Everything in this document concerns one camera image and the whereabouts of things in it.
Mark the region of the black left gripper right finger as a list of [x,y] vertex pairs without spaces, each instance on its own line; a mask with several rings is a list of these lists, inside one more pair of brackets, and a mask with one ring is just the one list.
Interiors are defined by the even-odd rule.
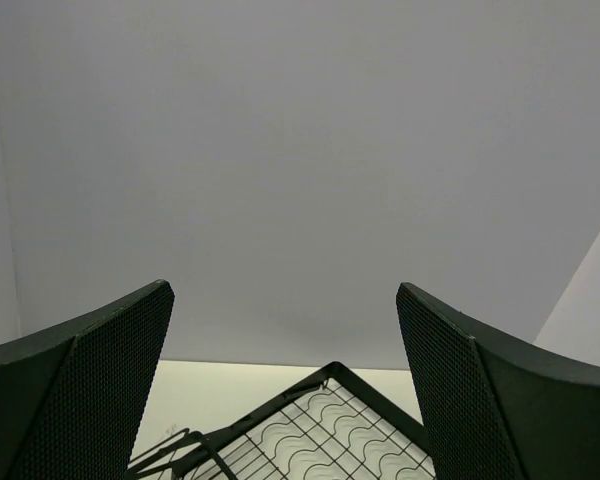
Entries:
[[399,326],[439,479],[600,479],[600,367],[402,283]]

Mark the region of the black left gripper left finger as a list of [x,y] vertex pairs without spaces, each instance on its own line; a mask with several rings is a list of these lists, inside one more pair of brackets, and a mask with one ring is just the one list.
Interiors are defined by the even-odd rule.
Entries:
[[0,479],[124,478],[173,305],[156,280],[0,344]]

